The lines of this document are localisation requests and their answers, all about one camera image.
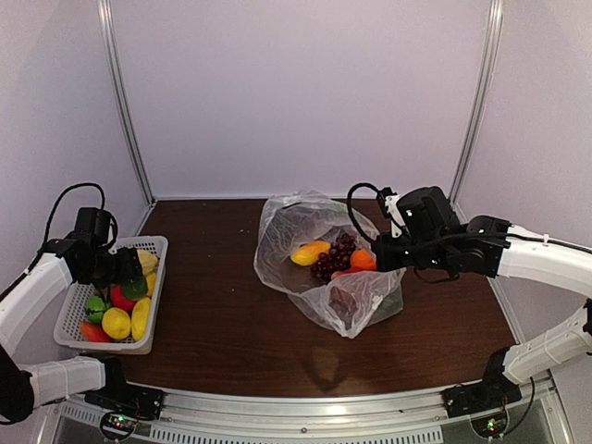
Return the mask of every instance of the plastic bag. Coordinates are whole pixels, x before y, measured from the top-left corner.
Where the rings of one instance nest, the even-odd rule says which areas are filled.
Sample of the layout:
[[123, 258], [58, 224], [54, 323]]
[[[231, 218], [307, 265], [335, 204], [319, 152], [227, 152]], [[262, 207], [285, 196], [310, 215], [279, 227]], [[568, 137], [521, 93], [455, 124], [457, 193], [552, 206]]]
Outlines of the plastic bag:
[[[358, 213], [356, 217], [366, 233], [372, 237], [378, 234], [366, 217]], [[354, 236], [358, 247], [371, 252], [368, 242], [353, 227], [345, 203], [317, 191], [272, 197], [261, 214], [254, 269], [265, 285], [287, 293], [319, 326], [355, 338], [365, 327], [402, 310], [404, 270], [353, 273], [319, 286], [309, 267], [290, 260], [305, 243], [332, 242], [342, 233]]]

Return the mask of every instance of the grapes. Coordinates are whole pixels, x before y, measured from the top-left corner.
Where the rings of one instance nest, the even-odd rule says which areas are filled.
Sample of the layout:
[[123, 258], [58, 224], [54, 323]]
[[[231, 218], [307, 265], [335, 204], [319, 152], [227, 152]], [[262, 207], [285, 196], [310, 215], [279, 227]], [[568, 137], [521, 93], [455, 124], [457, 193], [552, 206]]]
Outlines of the grapes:
[[355, 238], [348, 233], [341, 234], [331, 242], [328, 254], [318, 255], [318, 260], [311, 266], [313, 277], [327, 284], [333, 273], [350, 268], [350, 257], [355, 249]]

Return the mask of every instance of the white arm segment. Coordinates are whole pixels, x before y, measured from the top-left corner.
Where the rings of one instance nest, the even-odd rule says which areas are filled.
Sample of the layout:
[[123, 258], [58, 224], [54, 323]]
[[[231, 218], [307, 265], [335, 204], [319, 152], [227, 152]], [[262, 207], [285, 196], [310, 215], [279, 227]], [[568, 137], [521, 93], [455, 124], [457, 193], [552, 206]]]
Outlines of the white arm segment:
[[[43, 255], [30, 274], [0, 302], [0, 345], [12, 356], [23, 335], [47, 304], [72, 283], [66, 261]], [[31, 373], [34, 407], [105, 386], [105, 366], [78, 357], [68, 361], [21, 366]]]
[[[522, 227], [511, 227], [508, 233], [545, 239]], [[511, 246], [503, 251], [498, 275], [525, 278], [592, 296], [592, 254], [550, 243], [534, 243], [508, 238]]]
[[[545, 239], [521, 227], [512, 227], [508, 232]], [[592, 295], [592, 254], [548, 243], [515, 238], [508, 241], [511, 246], [501, 255], [499, 276], [531, 279]], [[581, 308], [551, 330], [511, 347], [504, 360], [504, 375], [514, 384], [521, 384], [579, 354], [592, 352], [592, 335], [584, 331], [587, 322], [588, 310]]]
[[0, 344], [9, 356], [47, 304], [71, 283], [66, 261], [45, 253], [31, 273], [0, 303]]
[[33, 408], [105, 386], [105, 366], [93, 358], [76, 357], [56, 363], [22, 365], [20, 368], [32, 374]]
[[542, 335], [510, 347], [503, 362], [503, 375], [520, 385], [555, 365], [592, 352], [592, 335], [583, 330], [587, 318], [587, 309], [581, 308]]

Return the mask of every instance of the yellow mango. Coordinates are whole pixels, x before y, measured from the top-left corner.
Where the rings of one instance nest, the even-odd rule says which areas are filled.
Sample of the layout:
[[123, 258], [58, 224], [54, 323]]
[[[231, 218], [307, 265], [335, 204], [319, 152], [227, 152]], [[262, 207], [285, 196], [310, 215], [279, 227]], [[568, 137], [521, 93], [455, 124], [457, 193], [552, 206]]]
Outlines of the yellow mango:
[[320, 253], [327, 254], [330, 249], [330, 243], [323, 242], [322, 240], [315, 240], [314, 242], [307, 243], [296, 250], [296, 253], [290, 256], [290, 259], [294, 264], [309, 266], [318, 260], [318, 255]]
[[156, 273], [154, 271], [146, 277], [146, 285], [148, 286], [146, 296], [152, 298], [156, 286]]
[[150, 298], [144, 298], [133, 307], [131, 312], [131, 336], [134, 340], [141, 340], [146, 332], [150, 315]]
[[146, 250], [138, 249], [138, 259], [142, 265], [142, 274], [148, 276], [158, 265], [158, 258]]

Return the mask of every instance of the lemon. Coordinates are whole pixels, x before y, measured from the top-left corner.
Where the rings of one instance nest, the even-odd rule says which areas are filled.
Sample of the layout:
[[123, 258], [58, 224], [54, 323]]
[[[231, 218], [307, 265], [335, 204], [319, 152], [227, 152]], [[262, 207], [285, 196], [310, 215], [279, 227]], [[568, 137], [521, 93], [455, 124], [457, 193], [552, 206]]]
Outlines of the lemon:
[[111, 339], [122, 340], [131, 332], [130, 315], [120, 308], [110, 308], [103, 315], [103, 331]]
[[146, 250], [138, 249], [138, 259], [142, 266], [142, 274], [147, 276], [154, 271], [158, 264], [158, 258]]
[[146, 296], [152, 298], [154, 287], [156, 286], [156, 273], [151, 273], [146, 277], [146, 285], [148, 286], [148, 292], [146, 293]]
[[144, 337], [148, 325], [148, 316], [150, 315], [151, 301], [150, 298], [144, 298], [133, 307], [133, 312], [131, 312], [131, 336], [135, 340]]

